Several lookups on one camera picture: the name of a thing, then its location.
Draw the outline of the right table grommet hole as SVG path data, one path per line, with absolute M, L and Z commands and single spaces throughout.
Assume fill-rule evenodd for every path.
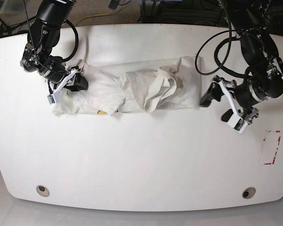
M 254 187 L 249 187 L 242 192 L 242 197 L 243 199 L 250 199 L 255 195 L 255 193 L 256 189 Z

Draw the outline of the left table grommet hole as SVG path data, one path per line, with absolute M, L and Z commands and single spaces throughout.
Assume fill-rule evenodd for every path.
M 50 191 L 44 186 L 37 186 L 36 187 L 37 193 L 42 197 L 48 197 L 50 195 Z

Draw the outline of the red tape rectangle marking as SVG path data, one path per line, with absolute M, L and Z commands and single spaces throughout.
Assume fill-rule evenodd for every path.
M 276 160 L 281 141 L 280 130 L 267 130 L 262 144 L 260 162 L 263 165 L 273 165 Z

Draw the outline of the black tripod stand legs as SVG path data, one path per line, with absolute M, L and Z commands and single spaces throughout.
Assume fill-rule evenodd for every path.
M 2 10 L 0 8 L 0 39 L 15 35 L 26 34 L 28 32 L 28 30 L 24 30 L 24 27 L 27 25 L 26 20 L 16 24 L 8 24 L 2 18 L 2 15 L 15 16 L 15 15 L 20 15 L 23 12 L 24 12 L 23 7 L 16 10 L 14 9 Z

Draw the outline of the white T-shirt with yellow print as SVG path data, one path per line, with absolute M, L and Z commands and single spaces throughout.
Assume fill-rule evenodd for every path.
M 62 100 L 52 112 L 113 115 L 197 108 L 201 76 L 195 63 L 200 62 L 195 57 L 182 56 L 95 67 L 79 60 L 88 89 L 78 92 L 63 89 Z

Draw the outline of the table grommet hole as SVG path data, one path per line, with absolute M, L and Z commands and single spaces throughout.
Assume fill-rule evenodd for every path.
M 254 187 L 249 187 L 242 192 L 242 197 L 243 199 L 250 199 L 255 195 L 255 193 L 256 189 Z
M 48 197 L 50 195 L 50 191 L 44 186 L 37 186 L 36 187 L 37 193 L 42 197 Z

